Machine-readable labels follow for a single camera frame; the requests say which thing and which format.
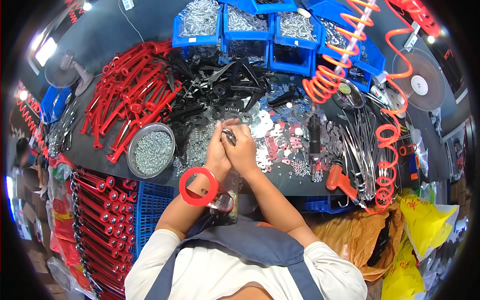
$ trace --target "worker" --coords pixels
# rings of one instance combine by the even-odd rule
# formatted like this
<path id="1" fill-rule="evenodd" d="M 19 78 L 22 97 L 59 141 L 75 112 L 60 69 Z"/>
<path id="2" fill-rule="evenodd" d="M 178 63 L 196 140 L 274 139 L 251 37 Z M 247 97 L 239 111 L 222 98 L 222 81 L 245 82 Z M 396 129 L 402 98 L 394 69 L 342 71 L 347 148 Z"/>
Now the worker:
<path id="1" fill-rule="evenodd" d="M 235 168 L 268 223 L 212 226 L 185 239 L 205 207 L 177 196 L 125 278 L 126 300 L 366 299 L 359 269 L 321 242 L 257 167 L 250 129 L 238 123 L 217 122 L 204 167 L 219 182 Z M 236 146 L 224 128 L 234 133 Z M 203 174 L 188 186 L 197 194 L 208 188 Z"/>
<path id="2" fill-rule="evenodd" d="M 35 156 L 26 138 L 17 141 L 17 165 L 20 167 L 25 187 L 31 192 L 46 196 L 48 186 L 48 171 L 45 157 Z"/>

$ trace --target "orange coiled air hose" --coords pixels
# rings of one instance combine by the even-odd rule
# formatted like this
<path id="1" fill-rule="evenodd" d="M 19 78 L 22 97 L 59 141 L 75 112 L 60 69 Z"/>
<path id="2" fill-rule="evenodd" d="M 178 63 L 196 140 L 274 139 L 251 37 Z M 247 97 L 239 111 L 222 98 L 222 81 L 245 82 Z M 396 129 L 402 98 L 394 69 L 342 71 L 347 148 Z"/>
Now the orange coiled air hose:
<path id="1" fill-rule="evenodd" d="M 25 87 L 22 87 L 17 94 L 17 105 L 20 107 L 20 112 L 22 113 L 22 118 L 27 122 L 27 126 L 30 128 L 35 141 L 40 147 L 40 152 L 48 158 L 48 147 L 45 145 L 45 141 L 42 137 L 42 130 L 37 128 L 35 122 L 32 120 L 32 116 L 30 116 L 30 112 L 27 110 L 27 104 L 31 107 L 31 109 L 36 112 L 37 114 L 40 113 L 40 104 L 35 101 L 35 99 L 30 95 L 27 96 L 25 101 L 20 99 L 20 93 L 25 90 Z"/>
<path id="2" fill-rule="evenodd" d="M 395 165 L 398 161 L 398 151 L 392 146 L 392 144 L 395 143 L 398 140 L 398 138 L 400 137 L 400 123 L 398 122 L 396 114 L 401 114 L 401 113 L 405 112 L 407 110 L 407 107 L 408 107 L 407 96 L 405 96 L 405 93 L 400 89 L 400 87 L 393 80 L 398 79 L 398 78 L 406 78 L 406 77 L 409 77 L 412 74 L 412 65 L 407 60 L 407 58 L 402 53 L 400 53 L 400 51 L 392 44 L 392 42 L 390 42 L 390 38 L 392 36 L 396 36 L 396 35 L 400 35 L 400 34 L 411 33 L 411 32 L 413 32 L 413 28 L 412 28 L 412 26 L 410 26 L 410 24 L 408 22 L 406 22 L 400 16 L 400 14 L 397 11 L 395 11 L 395 9 L 392 7 L 391 3 L 388 0 L 386 0 L 385 2 L 387 4 L 387 6 L 390 8 L 390 10 L 393 11 L 393 13 L 400 20 L 402 20 L 402 22 L 405 23 L 405 25 L 407 26 L 407 28 L 403 28 L 403 29 L 390 30 L 385 35 L 385 40 L 387 41 L 387 44 L 393 49 L 393 51 L 395 51 L 399 55 L 399 57 L 401 59 L 403 59 L 403 61 L 407 64 L 408 70 L 404 73 L 389 74 L 389 75 L 386 76 L 387 81 L 391 85 L 393 85 L 400 92 L 400 94 L 402 95 L 402 97 L 405 101 L 405 104 L 402 108 L 396 109 L 396 110 L 388 110 L 388 109 L 383 108 L 382 112 L 389 115 L 394 120 L 395 125 L 392 125 L 392 124 L 380 125 L 377 128 L 377 130 L 375 131 L 375 135 L 377 136 L 377 139 L 380 142 L 378 147 L 380 149 L 388 148 L 388 149 L 392 150 L 393 153 L 394 153 L 394 160 L 392 162 L 381 161 L 381 162 L 378 163 L 378 168 L 383 168 L 383 169 L 389 169 L 390 168 L 390 169 L 392 169 L 393 175 L 392 175 L 392 178 L 389 178 L 387 176 L 379 176 L 377 178 L 377 184 L 380 186 L 380 188 L 377 190 L 377 193 L 375 195 L 375 203 L 377 204 L 378 207 L 381 208 L 381 210 L 380 211 L 371 211 L 368 208 L 366 208 L 365 210 L 368 213 L 371 213 L 371 214 L 377 214 L 377 213 L 380 213 L 380 212 L 384 211 L 387 208 L 387 206 L 389 206 L 392 202 L 392 196 L 393 196 L 393 192 L 394 192 L 394 183 L 395 183 L 395 179 L 396 179 Z M 392 134 L 388 137 L 383 137 L 382 136 L 383 132 L 386 133 L 386 134 L 389 134 L 389 132 L 392 132 Z"/>
<path id="3" fill-rule="evenodd" d="M 347 0 L 347 2 L 360 14 L 364 14 L 364 12 L 358 8 L 358 5 L 365 6 L 370 8 L 371 10 L 375 12 L 379 12 L 380 8 L 373 4 L 368 4 L 366 2 L 363 2 L 362 0 Z M 362 20 L 361 18 L 357 18 L 355 16 L 346 14 L 346 13 L 341 13 L 340 16 L 348 22 L 350 25 L 353 26 L 353 28 L 357 28 L 357 24 L 355 22 L 363 24 L 365 26 L 373 26 L 373 22 L 370 18 L 367 20 Z M 364 41 L 367 39 L 366 35 L 361 32 L 360 35 L 356 35 L 353 32 L 350 32 L 348 30 L 345 30 L 340 27 L 336 27 L 336 30 L 340 32 L 347 40 L 351 40 L 352 37 Z M 355 47 L 351 51 L 347 51 L 345 49 L 335 47 L 333 45 L 328 44 L 327 47 L 330 49 L 338 52 L 340 55 L 348 54 L 348 55 L 357 55 L 359 53 L 359 47 L 355 44 Z M 315 72 L 315 75 L 312 79 L 307 80 L 303 79 L 303 88 L 305 89 L 305 92 L 307 95 L 312 99 L 312 101 L 322 104 L 325 103 L 326 100 L 328 100 L 332 94 L 336 93 L 338 86 L 340 85 L 340 78 L 345 77 L 345 70 L 344 68 L 351 68 L 352 62 L 350 61 L 350 58 L 347 58 L 347 61 L 345 63 L 341 63 L 333 58 L 331 58 L 328 55 L 323 54 L 322 58 L 329 63 L 332 63 L 338 67 L 341 67 L 341 70 L 339 74 L 336 74 L 333 70 L 319 65 L 317 68 L 318 70 Z"/>

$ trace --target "metal bowl of screws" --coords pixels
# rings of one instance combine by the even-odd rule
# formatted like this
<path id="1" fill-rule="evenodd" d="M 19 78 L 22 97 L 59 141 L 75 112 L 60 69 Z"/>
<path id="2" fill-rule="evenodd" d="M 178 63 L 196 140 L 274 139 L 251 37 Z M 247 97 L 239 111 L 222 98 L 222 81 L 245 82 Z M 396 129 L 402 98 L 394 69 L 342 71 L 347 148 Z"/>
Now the metal bowl of screws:
<path id="1" fill-rule="evenodd" d="M 148 124 L 133 136 L 128 146 L 128 167 L 137 177 L 155 177 L 172 162 L 174 151 L 172 129 L 163 123 Z"/>
<path id="2" fill-rule="evenodd" d="M 341 109 L 362 108 L 365 99 L 360 90 L 348 79 L 342 78 L 340 86 L 335 94 L 332 94 L 333 101 Z"/>

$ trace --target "orange handle tool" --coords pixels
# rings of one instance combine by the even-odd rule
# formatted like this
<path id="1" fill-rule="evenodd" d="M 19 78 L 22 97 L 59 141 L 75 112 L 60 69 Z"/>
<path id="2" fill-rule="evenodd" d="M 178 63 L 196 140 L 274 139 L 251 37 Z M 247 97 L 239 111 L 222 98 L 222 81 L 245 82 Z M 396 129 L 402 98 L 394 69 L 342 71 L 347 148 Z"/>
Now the orange handle tool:
<path id="1" fill-rule="evenodd" d="M 357 198 L 358 191 L 352 188 L 350 179 L 342 173 L 342 167 L 339 165 L 333 164 L 330 168 L 325 187 L 331 191 L 339 187 L 350 199 Z"/>
<path id="2" fill-rule="evenodd" d="M 409 155 L 409 154 L 412 154 L 415 151 L 417 151 L 417 145 L 410 144 L 410 145 L 406 145 L 406 146 L 401 146 L 399 150 L 400 150 L 400 155 L 401 156 Z"/>

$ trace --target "gray apron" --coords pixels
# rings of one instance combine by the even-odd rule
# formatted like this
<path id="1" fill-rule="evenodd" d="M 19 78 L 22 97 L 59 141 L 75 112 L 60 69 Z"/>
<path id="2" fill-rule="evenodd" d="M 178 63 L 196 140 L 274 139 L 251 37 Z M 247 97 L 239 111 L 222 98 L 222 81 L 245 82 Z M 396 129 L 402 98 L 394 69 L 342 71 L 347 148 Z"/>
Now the gray apron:
<path id="1" fill-rule="evenodd" d="M 172 288 L 173 268 L 183 248 L 219 249 L 262 267 L 287 267 L 304 300 L 323 300 L 323 296 L 303 260 L 304 248 L 290 235 L 264 222 L 245 222 L 213 226 L 183 240 L 158 274 L 145 300 L 167 300 Z"/>

